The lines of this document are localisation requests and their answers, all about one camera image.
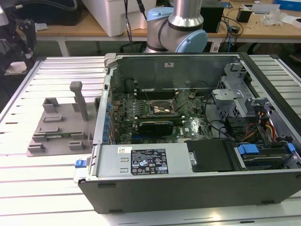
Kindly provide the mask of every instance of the gray mount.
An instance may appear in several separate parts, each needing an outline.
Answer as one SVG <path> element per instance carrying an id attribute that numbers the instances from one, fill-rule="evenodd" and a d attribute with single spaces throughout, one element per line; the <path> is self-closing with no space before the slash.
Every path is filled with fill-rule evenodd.
<path id="1" fill-rule="evenodd" d="M 82 83 L 73 81 L 70 90 L 74 104 L 59 105 L 56 98 L 46 98 L 27 156 L 91 153 L 100 98 L 86 104 L 81 93 Z"/>

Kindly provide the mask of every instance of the table leg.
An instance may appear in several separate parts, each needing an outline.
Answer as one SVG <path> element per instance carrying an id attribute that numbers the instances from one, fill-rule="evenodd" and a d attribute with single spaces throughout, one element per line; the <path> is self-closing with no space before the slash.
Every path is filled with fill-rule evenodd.
<path id="1" fill-rule="evenodd" d="M 210 53 L 217 53 L 221 45 L 220 40 L 213 40 L 210 48 Z"/>
<path id="2" fill-rule="evenodd" d="M 58 42 L 58 45 L 60 46 L 62 56 L 69 57 L 70 54 L 69 54 L 69 51 L 67 49 L 66 42 L 63 41 L 63 40 L 60 40 L 60 41 L 57 41 L 57 42 Z"/>
<path id="3" fill-rule="evenodd" d="M 102 49 L 100 47 L 100 41 L 96 41 L 96 49 L 97 49 L 97 53 L 101 53 Z"/>

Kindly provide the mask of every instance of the connector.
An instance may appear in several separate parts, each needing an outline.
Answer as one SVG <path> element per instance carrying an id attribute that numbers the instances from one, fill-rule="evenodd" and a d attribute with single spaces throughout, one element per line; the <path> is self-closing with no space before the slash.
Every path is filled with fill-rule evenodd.
<path id="1" fill-rule="evenodd" d="M 237 26 L 231 26 L 231 32 L 233 34 L 238 34 L 239 33 L 239 30 L 240 30 L 240 27 L 237 27 Z"/>

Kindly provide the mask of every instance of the blue latch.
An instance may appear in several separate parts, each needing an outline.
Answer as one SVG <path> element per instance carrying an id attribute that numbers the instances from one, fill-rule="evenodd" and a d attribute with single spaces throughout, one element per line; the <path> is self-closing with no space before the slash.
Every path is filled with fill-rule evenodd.
<path id="1" fill-rule="evenodd" d="M 258 154 L 259 153 L 257 146 L 253 145 L 253 144 L 240 145 L 238 147 L 238 151 L 240 154 Z"/>
<path id="2" fill-rule="evenodd" d="M 86 160 L 76 160 L 74 167 L 75 168 L 85 168 L 85 167 L 87 167 L 87 161 Z"/>
<path id="3" fill-rule="evenodd" d="M 294 153 L 296 151 L 296 148 L 294 147 L 294 145 L 292 143 L 288 143 L 287 148 L 288 148 L 288 150 L 291 151 L 291 153 Z"/>

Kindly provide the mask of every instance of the sticker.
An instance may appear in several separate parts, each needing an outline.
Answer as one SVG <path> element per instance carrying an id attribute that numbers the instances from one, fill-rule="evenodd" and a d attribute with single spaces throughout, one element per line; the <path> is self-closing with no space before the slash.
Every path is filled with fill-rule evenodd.
<path id="1" fill-rule="evenodd" d="M 53 138 L 62 138 L 62 136 L 60 135 L 56 135 L 56 136 L 45 136 L 46 139 L 53 139 Z"/>
<path id="2" fill-rule="evenodd" d="M 133 175 L 168 173 L 165 149 L 131 150 L 131 163 Z"/>
<path id="3" fill-rule="evenodd" d="M 164 63 L 164 67 L 174 67 L 174 63 Z"/>
<path id="4" fill-rule="evenodd" d="M 131 153 L 132 147 L 118 147 L 117 153 Z"/>

